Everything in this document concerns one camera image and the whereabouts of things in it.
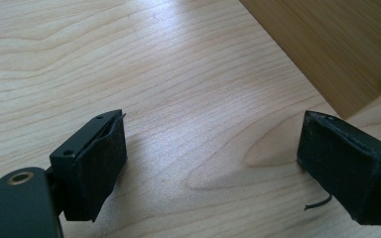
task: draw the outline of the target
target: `screw hole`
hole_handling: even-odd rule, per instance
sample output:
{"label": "screw hole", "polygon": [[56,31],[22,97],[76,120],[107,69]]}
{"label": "screw hole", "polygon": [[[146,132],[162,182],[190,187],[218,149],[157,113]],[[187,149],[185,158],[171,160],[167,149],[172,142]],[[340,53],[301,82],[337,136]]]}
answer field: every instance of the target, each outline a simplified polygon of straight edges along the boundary
{"label": "screw hole", "polygon": [[16,174],[8,179],[8,184],[10,185],[18,185],[30,180],[33,177],[32,172],[21,172]]}
{"label": "screw hole", "polygon": [[73,154],[73,150],[66,150],[63,152],[64,156],[71,156]]}

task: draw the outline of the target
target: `wood grain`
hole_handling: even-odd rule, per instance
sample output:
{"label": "wood grain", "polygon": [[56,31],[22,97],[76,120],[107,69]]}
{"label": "wood grain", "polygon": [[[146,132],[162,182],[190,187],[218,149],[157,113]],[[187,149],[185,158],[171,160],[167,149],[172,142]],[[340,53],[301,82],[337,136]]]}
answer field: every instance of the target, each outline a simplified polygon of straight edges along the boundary
{"label": "wood grain", "polygon": [[[0,1],[0,178],[116,108],[127,167],[65,237],[381,237],[303,212],[303,114],[335,112],[238,1]],[[381,139],[381,105],[349,122]]]}
{"label": "wood grain", "polygon": [[381,102],[381,0],[241,0],[343,118]]}

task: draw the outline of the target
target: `wooden table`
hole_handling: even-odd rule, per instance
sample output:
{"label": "wooden table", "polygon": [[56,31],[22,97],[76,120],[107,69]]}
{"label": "wooden table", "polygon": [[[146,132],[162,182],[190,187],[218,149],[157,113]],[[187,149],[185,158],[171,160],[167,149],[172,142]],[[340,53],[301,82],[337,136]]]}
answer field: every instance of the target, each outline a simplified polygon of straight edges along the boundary
{"label": "wooden table", "polygon": [[[0,178],[117,108],[127,167],[65,237],[381,237],[303,211],[303,115],[335,113],[238,1],[0,1]],[[381,105],[348,122],[381,140]]]}

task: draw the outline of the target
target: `black plastic part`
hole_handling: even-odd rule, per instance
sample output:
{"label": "black plastic part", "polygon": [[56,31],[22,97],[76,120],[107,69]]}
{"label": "black plastic part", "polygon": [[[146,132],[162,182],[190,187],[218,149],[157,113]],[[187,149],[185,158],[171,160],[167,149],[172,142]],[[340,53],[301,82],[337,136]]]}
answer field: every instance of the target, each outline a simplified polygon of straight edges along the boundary
{"label": "black plastic part", "polygon": [[0,238],[9,237],[63,237],[44,170],[24,168],[0,178]]}
{"label": "black plastic part", "polygon": [[298,162],[362,225],[381,225],[381,141],[307,111]]}
{"label": "black plastic part", "polygon": [[126,160],[122,110],[94,117],[52,152],[66,220],[94,221]]}

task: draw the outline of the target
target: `wooden panel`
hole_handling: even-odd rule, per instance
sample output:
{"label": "wooden panel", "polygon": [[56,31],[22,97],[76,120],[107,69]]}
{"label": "wooden panel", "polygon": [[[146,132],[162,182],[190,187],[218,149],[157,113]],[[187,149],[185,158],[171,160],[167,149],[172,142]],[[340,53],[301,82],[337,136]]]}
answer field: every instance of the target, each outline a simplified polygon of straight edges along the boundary
{"label": "wooden panel", "polygon": [[381,0],[241,2],[340,116],[381,97]]}
{"label": "wooden panel", "polygon": [[[238,1],[0,0],[0,178],[122,108],[129,161],[72,237],[381,237],[296,163],[335,114]],[[350,123],[381,139],[381,105]]]}

